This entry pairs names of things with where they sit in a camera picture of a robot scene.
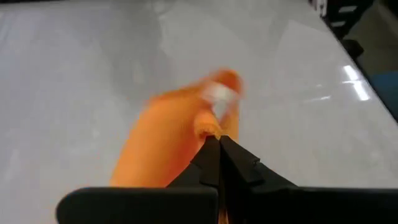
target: white table surface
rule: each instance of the white table surface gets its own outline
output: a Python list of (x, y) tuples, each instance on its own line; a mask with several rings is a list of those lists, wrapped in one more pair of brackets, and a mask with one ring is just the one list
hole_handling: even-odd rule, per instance
[(398, 187), (398, 126), (307, 0), (0, 5), (0, 223), (106, 185), (143, 102), (218, 67), (240, 143), (298, 185)]

